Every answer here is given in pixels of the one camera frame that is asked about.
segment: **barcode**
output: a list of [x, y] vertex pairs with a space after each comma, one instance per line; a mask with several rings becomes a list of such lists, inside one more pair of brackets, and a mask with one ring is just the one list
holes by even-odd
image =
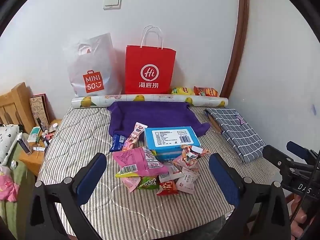
[[124, 136], [120, 135], [119, 142], [123, 143], [124, 142]]
[[137, 165], [133, 164], [133, 165], [129, 165], [129, 166], [124, 166], [120, 170], [120, 174], [125, 174], [125, 173], [129, 173], [129, 172], [136, 172], [136, 171], [138, 171]]
[[180, 141], [183, 143], [191, 142], [189, 136], [180, 136]]

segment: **yellow lemon print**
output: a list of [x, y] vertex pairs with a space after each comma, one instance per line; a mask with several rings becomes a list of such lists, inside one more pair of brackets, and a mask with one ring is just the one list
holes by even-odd
[[143, 95], [137, 95], [133, 101], [144, 101]]
[[97, 105], [91, 101], [91, 97], [84, 97], [81, 100], [80, 107], [90, 107], [90, 106], [97, 106]]
[[224, 106], [225, 106], [225, 102], [221, 101], [221, 103], [217, 107], [224, 107]]
[[185, 102], [189, 103], [189, 105], [193, 106], [192, 98], [186, 98]]

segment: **teal box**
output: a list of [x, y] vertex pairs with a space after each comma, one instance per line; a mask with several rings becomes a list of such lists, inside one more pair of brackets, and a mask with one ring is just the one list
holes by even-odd
[[181, 145], [200, 147], [200, 142], [191, 126], [146, 128], [144, 143], [156, 151], [160, 161], [173, 160], [182, 153]]

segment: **pillow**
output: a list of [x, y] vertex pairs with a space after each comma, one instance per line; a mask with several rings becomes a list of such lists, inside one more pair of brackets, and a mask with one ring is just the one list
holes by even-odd
[[19, 130], [20, 128], [16, 124], [8, 124], [0, 127], [0, 166], [7, 164], [12, 149], [17, 143]]

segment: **shopping bag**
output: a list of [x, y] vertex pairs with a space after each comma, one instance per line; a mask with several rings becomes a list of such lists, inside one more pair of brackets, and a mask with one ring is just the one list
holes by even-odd
[[122, 86], [110, 33], [65, 49], [75, 97], [118, 95]]
[[[153, 28], [157, 28], [161, 33], [161, 47], [143, 46], [146, 34]], [[150, 26], [141, 39], [140, 46], [129, 45], [126, 48], [125, 93], [167, 93], [170, 89], [175, 56], [175, 50], [163, 48], [161, 30], [158, 27]]]

